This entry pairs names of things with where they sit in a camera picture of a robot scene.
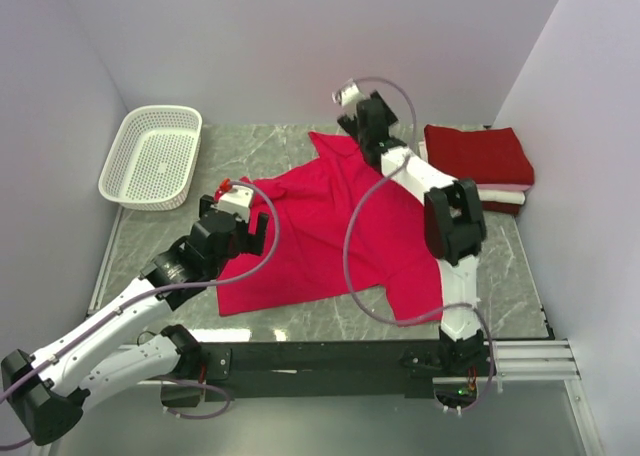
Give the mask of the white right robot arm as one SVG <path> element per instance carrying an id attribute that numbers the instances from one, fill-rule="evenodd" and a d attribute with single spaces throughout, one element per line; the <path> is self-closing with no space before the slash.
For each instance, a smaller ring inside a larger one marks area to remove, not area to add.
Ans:
<path id="1" fill-rule="evenodd" d="M 349 83 L 332 95 L 343 113 L 339 126 L 358 144 L 364 161 L 423 207 L 429 253 L 440 272 L 442 307 L 410 319 L 438 315 L 437 353 L 430 370 L 465 375 L 490 357 L 487 324 L 478 312 L 477 268 L 487 236 L 479 192 L 471 179 L 456 179 L 427 163 L 389 129 L 398 121 L 378 92 L 364 94 Z"/>

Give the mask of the bright red t-shirt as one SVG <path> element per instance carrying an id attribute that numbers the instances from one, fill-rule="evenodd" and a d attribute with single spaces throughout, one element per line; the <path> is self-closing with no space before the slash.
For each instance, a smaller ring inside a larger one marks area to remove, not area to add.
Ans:
<path id="1" fill-rule="evenodd" d="M 352 286 L 357 291 L 383 287 L 395 319 L 440 307 L 440 272 L 424 241 L 422 205 L 389 182 L 365 203 L 348 237 L 356 204 L 381 177 L 350 138 L 312 132 L 309 139 L 315 159 L 256 181 L 272 200 L 281 228 L 268 229 L 265 249 L 273 256 L 257 274 L 218 287 L 220 315 L 345 294 L 346 240 Z"/>

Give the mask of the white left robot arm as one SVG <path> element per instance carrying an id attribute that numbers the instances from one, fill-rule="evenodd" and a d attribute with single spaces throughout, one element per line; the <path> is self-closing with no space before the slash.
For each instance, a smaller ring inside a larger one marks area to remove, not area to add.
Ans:
<path id="1" fill-rule="evenodd" d="M 69 432 L 85 411 L 147 378 L 186 378 L 204 365 L 200 343 L 181 325 L 168 326 L 147 343 L 117 348 L 145 326 L 170 314 L 211 286 L 223 284 L 227 263 L 252 254 L 269 261 L 267 230 L 280 228 L 275 208 L 252 217 L 254 192 L 235 187 L 201 197 L 189 234 L 155 256 L 110 303 L 53 343 L 1 362 L 2 401 L 29 434 L 46 446 Z"/>

